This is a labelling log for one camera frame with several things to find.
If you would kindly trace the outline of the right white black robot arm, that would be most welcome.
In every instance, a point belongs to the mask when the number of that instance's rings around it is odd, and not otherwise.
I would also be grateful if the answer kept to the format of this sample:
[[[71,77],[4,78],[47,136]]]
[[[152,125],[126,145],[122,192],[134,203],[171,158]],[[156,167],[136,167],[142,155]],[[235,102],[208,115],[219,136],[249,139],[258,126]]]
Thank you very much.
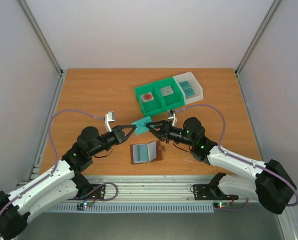
[[[297,189],[282,164],[274,159],[269,162],[253,160],[208,139],[205,128],[196,117],[185,120],[183,127],[173,126],[170,120],[146,124],[149,132],[162,142],[173,141],[189,147],[192,156],[208,165],[226,169],[236,176],[218,174],[209,186],[214,198],[236,195],[258,201],[268,211],[283,213]]]

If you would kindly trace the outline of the teal credit card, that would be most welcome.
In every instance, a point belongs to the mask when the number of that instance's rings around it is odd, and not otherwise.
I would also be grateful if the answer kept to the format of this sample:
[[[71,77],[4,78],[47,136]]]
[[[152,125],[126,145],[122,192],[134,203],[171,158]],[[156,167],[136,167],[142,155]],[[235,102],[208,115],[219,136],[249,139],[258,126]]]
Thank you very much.
[[[148,147],[146,144],[135,144],[132,146],[133,162],[135,164],[149,161]]]
[[[149,131],[146,125],[147,123],[151,123],[151,122],[152,122],[152,118],[150,116],[146,116],[142,119],[132,122],[131,124],[136,126],[136,129],[134,132],[137,136],[139,136]]]

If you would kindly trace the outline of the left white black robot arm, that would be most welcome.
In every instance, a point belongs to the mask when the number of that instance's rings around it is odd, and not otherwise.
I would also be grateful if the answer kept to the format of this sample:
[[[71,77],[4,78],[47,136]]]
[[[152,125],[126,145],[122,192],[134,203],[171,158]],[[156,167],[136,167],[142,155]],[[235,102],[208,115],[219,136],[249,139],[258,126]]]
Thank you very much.
[[[15,238],[35,218],[63,201],[85,199],[90,183],[82,172],[93,163],[95,155],[126,142],[135,129],[134,124],[117,125],[99,134],[96,127],[88,126],[45,173],[10,193],[0,191],[0,238]]]

